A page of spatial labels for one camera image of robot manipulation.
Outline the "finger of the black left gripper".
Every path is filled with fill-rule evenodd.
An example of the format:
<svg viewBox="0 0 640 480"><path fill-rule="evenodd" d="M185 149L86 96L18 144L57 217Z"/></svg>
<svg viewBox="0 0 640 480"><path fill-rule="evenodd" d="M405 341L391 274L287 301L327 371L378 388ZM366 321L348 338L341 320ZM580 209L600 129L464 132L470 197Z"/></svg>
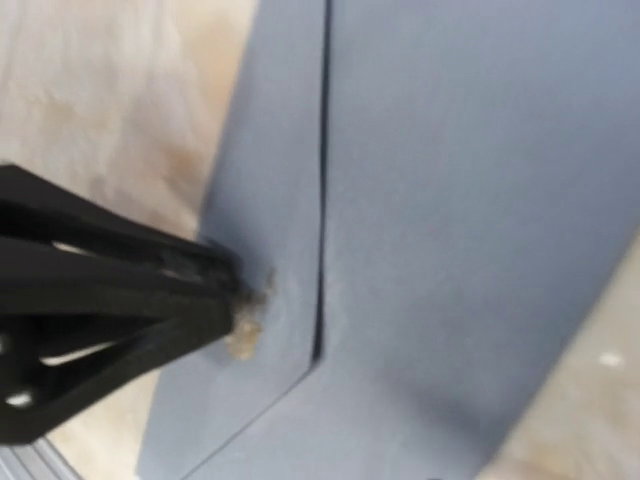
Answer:
<svg viewBox="0 0 640 480"><path fill-rule="evenodd" d="M31 443L232 329L236 281L1 284L1 442Z"/></svg>
<svg viewBox="0 0 640 480"><path fill-rule="evenodd" d="M50 246L65 244L175 273L227 293L240 291L238 258L225 247L136 223L14 164L1 167L1 235Z"/></svg>

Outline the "round brown seal sticker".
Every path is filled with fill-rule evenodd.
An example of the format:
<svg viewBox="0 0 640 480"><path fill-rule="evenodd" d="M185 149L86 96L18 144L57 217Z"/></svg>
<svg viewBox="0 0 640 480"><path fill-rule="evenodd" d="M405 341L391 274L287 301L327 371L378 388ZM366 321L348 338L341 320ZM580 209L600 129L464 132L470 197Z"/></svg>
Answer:
<svg viewBox="0 0 640 480"><path fill-rule="evenodd" d="M256 345L263 331L261 315L267 310L275 294L276 270L271 269L261 288L244 287L233 300L233 328L224 338L229 355L239 361L254 356Z"/></svg>

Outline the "blue paper envelope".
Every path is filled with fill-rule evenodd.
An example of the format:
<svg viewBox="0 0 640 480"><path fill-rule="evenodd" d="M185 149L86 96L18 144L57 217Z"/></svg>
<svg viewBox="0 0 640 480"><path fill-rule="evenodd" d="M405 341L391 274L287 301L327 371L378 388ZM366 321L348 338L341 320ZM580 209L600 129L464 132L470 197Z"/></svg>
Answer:
<svg viewBox="0 0 640 480"><path fill-rule="evenodd" d="M264 1L201 235L254 356L166 367L142 479L470 479L639 225L635 1Z"/></svg>

